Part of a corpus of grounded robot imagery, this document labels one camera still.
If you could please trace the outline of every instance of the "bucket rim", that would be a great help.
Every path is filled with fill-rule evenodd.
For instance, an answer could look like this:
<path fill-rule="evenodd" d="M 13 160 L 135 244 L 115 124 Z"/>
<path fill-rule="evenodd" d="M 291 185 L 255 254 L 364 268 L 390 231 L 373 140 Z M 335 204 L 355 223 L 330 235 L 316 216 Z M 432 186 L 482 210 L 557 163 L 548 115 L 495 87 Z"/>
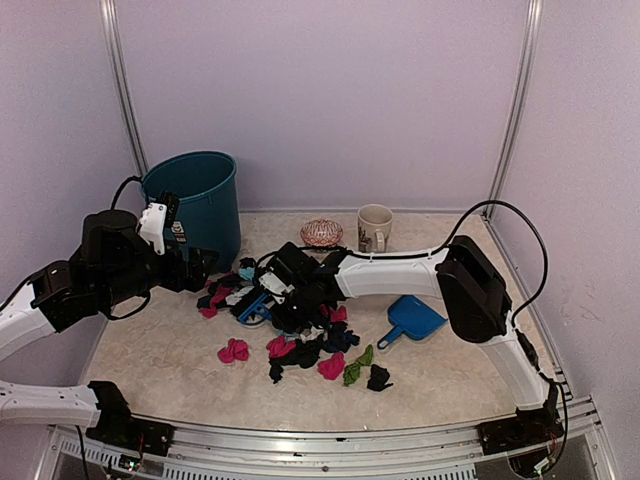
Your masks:
<path fill-rule="evenodd" d="M 183 153 L 183 154 L 178 155 L 176 157 L 171 157 L 171 158 L 169 158 L 167 160 L 164 160 L 163 162 L 160 162 L 158 165 L 154 166 L 142 178 L 142 185 L 140 185 L 140 191 L 144 195 L 144 190 L 146 188 L 147 180 L 151 176 L 156 174 L 159 170 L 161 170 L 161 167 L 165 167 L 165 166 L 170 165 L 172 163 L 178 162 L 178 161 L 180 161 L 180 160 L 182 160 L 182 159 L 184 159 L 186 157 L 191 157 L 193 155 L 201 155 L 203 153 L 207 154 L 207 155 L 215 155 L 217 157 L 222 157 L 225 160 L 227 160 L 229 162 L 229 164 L 231 165 L 231 172 L 229 173 L 229 175 L 227 175 L 227 178 L 225 178 L 223 181 L 218 183 L 218 185 L 216 185 L 215 187 L 210 188 L 209 190 L 205 190 L 204 192 L 197 193 L 195 195 L 189 195 L 188 197 L 180 197 L 180 203 L 196 202 L 198 200 L 202 200 L 203 198 L 207 198 L 210 195 L 213 195 L 214 193 L 218 192 L 219 190 L 222 190 L 222 188 L 224 188 L 236 176 L 237 166 L 236 166 L 235 159 L 231 155 L 229 155 L 228 153 L 224 153 L 224 152 L 215 152 L 215 151 L 210 151 L 210 150 L 198 150 L 198 151 L 195 151 L 195 152 Z M 156 200 L 156 197 L 154 197 L 152 195 L 149 195 L 149 200 L 154 201 L 154 200 Z"/>

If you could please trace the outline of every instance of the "vertical metal post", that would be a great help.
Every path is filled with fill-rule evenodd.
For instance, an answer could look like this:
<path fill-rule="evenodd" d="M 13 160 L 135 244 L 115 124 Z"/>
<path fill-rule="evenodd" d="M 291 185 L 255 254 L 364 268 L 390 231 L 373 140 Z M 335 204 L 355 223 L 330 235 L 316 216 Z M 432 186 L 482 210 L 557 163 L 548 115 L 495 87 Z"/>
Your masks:
<path fill-rule="evenodd" d="M 138 175 L 144 175 L 149 171 L 144 149 L 142 148 L 142 140 L 138 130 L 138 123 L 133 111 L 133 102 L 131 101 L 131 92 L 127 82 L 127 72 L 124 65 L 124 57 L 122 54 L 122 44 L 120 42 L 120 33 L 118 30 L 118 17 L 114 0 L 100 0 L 100 10 L 102 12 L 102 23 L 107 40 L 107 50 L 111 60 L 111 68 L 116 83 L 118 99 L 120 100 L 120 109 L 127 128 L 129 143 L 135 160 Z"/>
<path fill-rule="evenodd" d="M 493 177 L 489 198 L 496 200 L 500 198 L 504 182 L 507 178 L 507 171 L 511 163 L 513 149 L 518 136 L 520 127 L 520 119 L 524 111 L 524 104 L 529 88 L 531 70 L 533 67 L 533 59 L 535 56 L 536 43 L 538 41 L 538 30 L 540 29 L 540 16 L 542 13 L 542 0 L 529 0 L 529 12 L 527 15 L 527 25 L 525 29 L 524 43 L 522 45 L 522 54 L 520 56 L 520 66 L 518 68 L 518 77 L 516 79 L 516 89 L 509 113 L 509 121 L 507 123 L 507 131 L 505 132 L 500 150 L 500 160 L 498 168 Z M 484 216 L 487 221 L 491 221 L 495 212 L 495 205 L 488 205 L 484 209 Z"/>

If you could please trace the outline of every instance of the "red patterned bowl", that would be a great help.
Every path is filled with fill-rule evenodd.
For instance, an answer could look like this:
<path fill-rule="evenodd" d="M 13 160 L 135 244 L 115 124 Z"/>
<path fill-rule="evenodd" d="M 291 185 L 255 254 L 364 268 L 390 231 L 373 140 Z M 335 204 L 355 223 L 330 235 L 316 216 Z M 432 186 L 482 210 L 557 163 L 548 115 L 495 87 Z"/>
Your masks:
<path fill-rule="evenodd" d="M 312 220 L 300 229 L 300 237 L 308 247 L 332 247 L 342 239 L 342 227 L 333 220 Z"/>

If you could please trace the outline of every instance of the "bucket label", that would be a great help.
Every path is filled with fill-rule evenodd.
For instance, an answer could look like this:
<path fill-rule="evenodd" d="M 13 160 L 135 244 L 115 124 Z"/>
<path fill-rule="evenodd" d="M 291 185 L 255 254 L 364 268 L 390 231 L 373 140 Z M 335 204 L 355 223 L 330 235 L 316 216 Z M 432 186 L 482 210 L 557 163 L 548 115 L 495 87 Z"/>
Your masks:
<path fill-rule="evenodd" d="M 173 234 L 176 237 L 176 240 L 179 243 L 187 243 L 187 236 L 184 234 L 184 228 L 182 228 L 182 223 L 173 222 L 173 225 L 171 226 L 171 231 L 173 232 Z"/>

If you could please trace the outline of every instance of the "white mug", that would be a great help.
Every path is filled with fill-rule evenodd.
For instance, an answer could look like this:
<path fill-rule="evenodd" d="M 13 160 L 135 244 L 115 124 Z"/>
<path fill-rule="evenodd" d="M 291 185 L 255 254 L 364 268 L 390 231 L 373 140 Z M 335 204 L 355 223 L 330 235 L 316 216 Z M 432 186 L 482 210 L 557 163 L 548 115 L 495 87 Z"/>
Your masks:
<path fill-rule="evenodd" d="M 393 212 L 383 205 L 365 205 L 358 210 L 358 250 L 385 252 L 392 221 Z"/>

